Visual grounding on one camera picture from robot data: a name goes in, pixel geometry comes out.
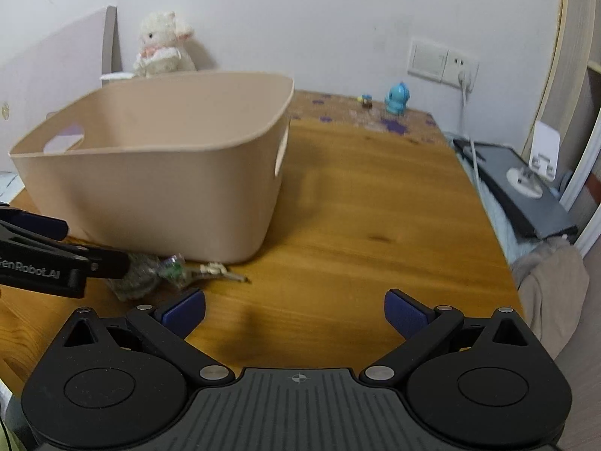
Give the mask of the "beige plastic storage basket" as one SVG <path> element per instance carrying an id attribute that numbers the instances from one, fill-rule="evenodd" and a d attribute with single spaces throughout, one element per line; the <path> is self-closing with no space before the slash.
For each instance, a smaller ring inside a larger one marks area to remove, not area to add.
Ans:
<path id="1" fill-rule="evenodd" d="M 294 81 L 197 71 L 103 86 L 10 150 L 39 211 L 119 250 L 239 263 L 277 203 Z"/>

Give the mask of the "grey beige blanket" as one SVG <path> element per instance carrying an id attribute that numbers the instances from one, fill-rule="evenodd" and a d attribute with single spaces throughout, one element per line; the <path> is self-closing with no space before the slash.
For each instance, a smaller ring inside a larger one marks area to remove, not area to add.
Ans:
<path id="1" fill-rule="evenodd" d="M 525 321 L 571 386 L 564 450 L 600 448 L 600 243 L 552 238 L 511 267 Z"/>

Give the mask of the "pink purple headboard panel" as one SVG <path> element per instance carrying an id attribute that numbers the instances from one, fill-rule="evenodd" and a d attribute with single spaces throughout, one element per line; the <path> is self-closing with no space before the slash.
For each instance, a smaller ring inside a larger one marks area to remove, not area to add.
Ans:
<path id="1" fill-rule="evenodd" d="M 117 8 L 76 20 L 1 66 L 1 170 L 10 149 L 46 118 L 101 86 L 113 67 Z"/>

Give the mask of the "grey laptop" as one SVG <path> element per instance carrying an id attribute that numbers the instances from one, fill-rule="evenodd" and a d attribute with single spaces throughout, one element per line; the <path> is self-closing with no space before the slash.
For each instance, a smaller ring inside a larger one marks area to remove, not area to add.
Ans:
<path id="1" fill-rule="evenodd" d="M 477 169 L 515 230 L 523 237 L 575 237 L 577 224 L 553 194 L 558 141 L 551 132 L 536 133 L 530 161 L 505 145 L 454 139 L 455 149 Z"/>

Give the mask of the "white phone stand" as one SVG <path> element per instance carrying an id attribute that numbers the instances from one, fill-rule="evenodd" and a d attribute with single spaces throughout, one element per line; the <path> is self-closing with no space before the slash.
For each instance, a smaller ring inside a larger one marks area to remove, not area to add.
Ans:
<path id="1" fill-rule="evenodd" d="M 526 198 L 539 200 L 543 196 L 543 181 L 556 176 L 560 149 L 560 134 L 542 121 L 537 121 L 528 166 L 511 167 L 506 171 L 509 185 Z"/>

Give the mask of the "white plush lamb toy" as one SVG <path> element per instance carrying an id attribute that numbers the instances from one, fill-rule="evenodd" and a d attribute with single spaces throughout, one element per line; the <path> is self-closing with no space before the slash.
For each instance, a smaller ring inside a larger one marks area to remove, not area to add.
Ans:
<path id="1" fill-rule="evenodd" d="M 147 15 L 140 24 L 140 50 L 133 63 L 137 77 L 151 77 L 170 72 L 196 71 L 196 64 L 186 50 L 193 29 L 173 11 Z"/>

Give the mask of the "purple flower table mat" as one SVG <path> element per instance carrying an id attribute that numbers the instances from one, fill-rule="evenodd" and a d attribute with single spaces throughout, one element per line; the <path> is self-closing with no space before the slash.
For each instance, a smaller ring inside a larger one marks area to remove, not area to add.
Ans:
<path id="1" fill-rule="evenodd" d="M 389 132 L 412 142 L 446 144 L 434 117 L 423 111 L 406 109 L 401 115 L 386 111 L 382 102 L 365 108 L 355 97 L 296 90 L 290 102 L 293 120 L 316 120 L 325 124 L 345 124 L 372 132 Z"/>

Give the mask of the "blue cartoon figurine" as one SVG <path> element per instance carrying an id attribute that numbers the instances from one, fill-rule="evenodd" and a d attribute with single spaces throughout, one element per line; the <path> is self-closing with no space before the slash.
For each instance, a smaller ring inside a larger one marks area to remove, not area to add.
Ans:
<path id="1" fill-rule="evenodd" d="M 408 86 L 405 83 L 397 83 L 384 98 L 385 109 L 389 114 L 402 115 L 405 113 L 408 100 L 411 97 Z"/>

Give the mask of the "tiny mushroom figurine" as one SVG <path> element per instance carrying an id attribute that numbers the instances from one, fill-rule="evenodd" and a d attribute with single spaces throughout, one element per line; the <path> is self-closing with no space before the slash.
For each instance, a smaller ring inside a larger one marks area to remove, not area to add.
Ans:
<path id="1" fill-rule="evenodd" d="M 356 98 L 356 100 L 361 104 L 364 109 L 372 109 L 373 108 L 373 100 L 371 95 L 362 95 Z"/>

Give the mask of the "white wall switch socket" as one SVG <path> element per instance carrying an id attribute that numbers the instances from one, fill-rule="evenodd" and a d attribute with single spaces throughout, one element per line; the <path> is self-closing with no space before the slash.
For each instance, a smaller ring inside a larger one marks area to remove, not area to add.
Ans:
<path id="1" fill-rule="evenodd" d="M 480 62 L 472 55 L 422 40 L 412 40 L 408 55 L 408 73 L 435 83 L 460 89 L 462 82 L 470 92 L 478 75 Z"/>

